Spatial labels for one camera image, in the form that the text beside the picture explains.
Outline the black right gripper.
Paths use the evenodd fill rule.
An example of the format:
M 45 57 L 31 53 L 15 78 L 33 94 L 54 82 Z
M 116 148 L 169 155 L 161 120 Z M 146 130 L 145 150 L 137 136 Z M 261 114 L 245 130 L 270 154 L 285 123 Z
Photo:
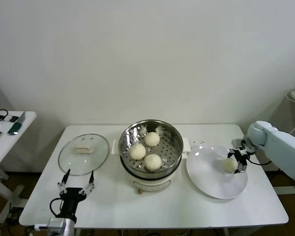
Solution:
M 247 161 L 250 159 L 250 156 L 245 152 L 245 150 L 229 149 L 227 158 L 231 158 L 232 156 L 234 156 L 237 160 L 237 168 L 234 173 L 244 173 L 246 171 Z

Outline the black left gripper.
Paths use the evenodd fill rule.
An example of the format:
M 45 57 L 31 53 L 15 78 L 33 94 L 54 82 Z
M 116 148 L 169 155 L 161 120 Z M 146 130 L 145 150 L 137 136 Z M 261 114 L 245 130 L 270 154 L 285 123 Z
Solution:
M 94 171 L 91 172 L 89 182 L 84 188 L 66 188 L 70 171 L 71 169 L 68 169 L 61 182 L 58 182 L 59 196 L 63 201 L 58 218 L 76 218 L 76 210 L 79 202 L 84 201 L 94 189 Z

